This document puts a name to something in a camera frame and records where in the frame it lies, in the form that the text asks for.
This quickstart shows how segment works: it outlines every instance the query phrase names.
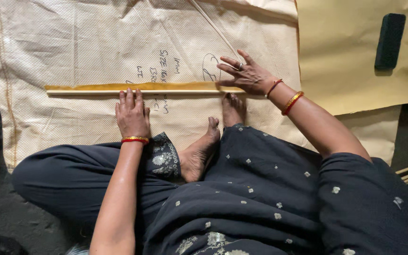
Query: woman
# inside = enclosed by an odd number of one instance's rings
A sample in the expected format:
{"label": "woman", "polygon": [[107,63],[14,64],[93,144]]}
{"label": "woman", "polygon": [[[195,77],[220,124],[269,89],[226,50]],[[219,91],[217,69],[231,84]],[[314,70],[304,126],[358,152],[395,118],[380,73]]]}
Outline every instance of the woman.
{"label": "woman", "polygon": [[[408,254],[408,189],[335,117],[258,66],[221,57],[219,81],[266,95],[319,151],[243,125],[246,108],[222,100],[207,134],[177,152],[150,139],[142,94],[121,91],[123,143],[62,145],[22,161],[17,192],[59,217],[95,223],[90,254]],[[204,166],[214,153],[208,169]],[[183,178],[187,184],[169,180]]]}

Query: bangle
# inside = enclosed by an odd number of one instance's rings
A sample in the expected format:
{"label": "bangle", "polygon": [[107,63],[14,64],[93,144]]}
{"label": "bangle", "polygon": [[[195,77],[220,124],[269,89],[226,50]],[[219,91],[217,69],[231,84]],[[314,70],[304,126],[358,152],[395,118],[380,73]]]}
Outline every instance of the bangle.
{"label": "bangle", "polygon": [[283,79],[279,79],[279,80],[277,80],[277,81],[274,81],[274,82],[273,82],[273,86],[268,90],[267,94],[264,95],[265,98],[268,99],[268,96],[270,95],[270,92],[272,92],[272,90],[273,90],[280,82],[282,82],[282,81],[283,81]]}
{"label": "bangle", "polygon": [[122,138],[121,142],[142,142],[146,145],[149,143],[149,139],[142,136],[126,136]]}
{"label": "bangle", "polygon": [[281,113],[283,116],[286,116],[289,111],[292,108],[292,105],[295,104],[295,102],[297,102],[297,99],[299,99],[301,96],[303,96],[305,93],[303,93],[303,91],[299,91],[297,92],[297,94],[295,94],[295,96],[293,96],[291,98],[291,100],[289,100],[289,102],[286,104],[286,107],[284,107],[284,111]]}

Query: woman's left hand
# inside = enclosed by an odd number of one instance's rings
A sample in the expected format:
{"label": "woman's left hand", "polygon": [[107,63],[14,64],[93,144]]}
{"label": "woman's left hand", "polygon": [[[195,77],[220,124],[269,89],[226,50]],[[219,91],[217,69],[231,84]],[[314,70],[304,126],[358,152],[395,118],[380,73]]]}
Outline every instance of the woman's left hand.
{"label": "woman's left hand", "polygon": [[144,108],[141,90],[136,89],[136,100],[133,99],[132,89],[127,89],[127,96],[120,91],[119,101],[116,103],[116,119],[122,137],[150,137],[150,108]]}

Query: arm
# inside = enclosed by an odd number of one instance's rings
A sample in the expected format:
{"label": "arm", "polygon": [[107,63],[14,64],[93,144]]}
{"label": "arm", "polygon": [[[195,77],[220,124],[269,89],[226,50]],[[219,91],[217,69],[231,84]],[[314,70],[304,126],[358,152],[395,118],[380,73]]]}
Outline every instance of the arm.
{"label": "arm", "polygon": [[[221,57],[221,60],[232,67],[225,64],[218,64],[217,67],[234,76],[234,79],[218,81],[218,84],[239,87],[254,95],[265,95],[278,78],[256,64],[245,51],[238,50],[238,53],[245,59],[246,64],[238,71],[233,67],[238,68],[239,61]],[[295,93],[295,90],[281,82],[272,90],[269,99],[283,110]],[[296,101],[288,117],[324,158],[334,153],[353,153],[371,161],[369,154],[351,131],[306,97],[300,97]]]}
{"label": "arm", "polygon": [[[149,112],[149,108],[143,109],[142,94],[138,89],[136,106],[132,90],[127,90],[127,97],[121,91],[116,118],[122,137],[148,136]],[[97,217],[89,249],[91,255],[135,253],[136,175],[142,149],[142,142],[122,143]]]}

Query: yellow paper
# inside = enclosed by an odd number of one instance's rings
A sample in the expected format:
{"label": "yellow paper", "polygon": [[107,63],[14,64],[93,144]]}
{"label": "yellow paper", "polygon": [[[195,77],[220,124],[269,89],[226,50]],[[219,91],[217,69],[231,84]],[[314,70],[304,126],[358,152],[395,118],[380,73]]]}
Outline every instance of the yellow paper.
{"label": "yellow paper", "polygon": [[[302,90],[330,113],[408,103],[408,0],[298,0]],[[374,60],[388,13],[406,15],[396,68]]]}

